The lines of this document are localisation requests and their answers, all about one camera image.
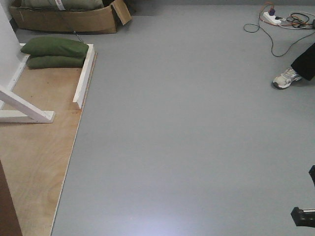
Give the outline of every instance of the power strip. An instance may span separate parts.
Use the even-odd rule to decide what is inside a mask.
[[[263,16],[267,22],[269,22],[273,25],[280,25],[281,24],[281,20],[276,20],[276,16],[269,15],[269,12],[264,12]]]

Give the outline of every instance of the person's leg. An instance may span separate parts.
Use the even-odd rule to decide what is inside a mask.
[[[291,66],[304,79],[311,80],[315,76],[315,43],[299,56]]]
[[[301,54],[284,73],[277,76],[273,84],[285,89],[302,77],[311,80],[315,76],[315,43]]]

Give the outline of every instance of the cardboard box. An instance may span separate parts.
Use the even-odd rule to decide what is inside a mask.
[[[21,29],[50,32],[116,33],[117,16],[125,25],[131,15],[123,0],[114,0],[109,6],[92,11],[48,11],[21,9],[21,0],[15,0],[10,13]]]

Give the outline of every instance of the shoe sole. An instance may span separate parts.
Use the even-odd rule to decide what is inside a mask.
[[[292,82],[294,82],[294,81],[299,81],[299,80],[301,80],[301,79],[302,79],[302,77],[297,77],[297,78],[295,78]],[[278,89],[286,89],[287,87],[289,87],[289,86],[292,84],[292,82],[291,82],[290,84],[286,84],[286,85],[279,85],[278,83],[273,82],[273,85],[274,85],[276,88],[278,88]]]

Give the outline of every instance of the white wall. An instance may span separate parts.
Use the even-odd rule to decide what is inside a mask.
[[[9,6],[11,5],[12,2],[13,0],[0,0],[0,4],[2,5],[4,12],[9,20],[12,19],[12,16],[9,12]]]
[[[0,84],[7,87],[21,61],[20,44],[0,6]]]

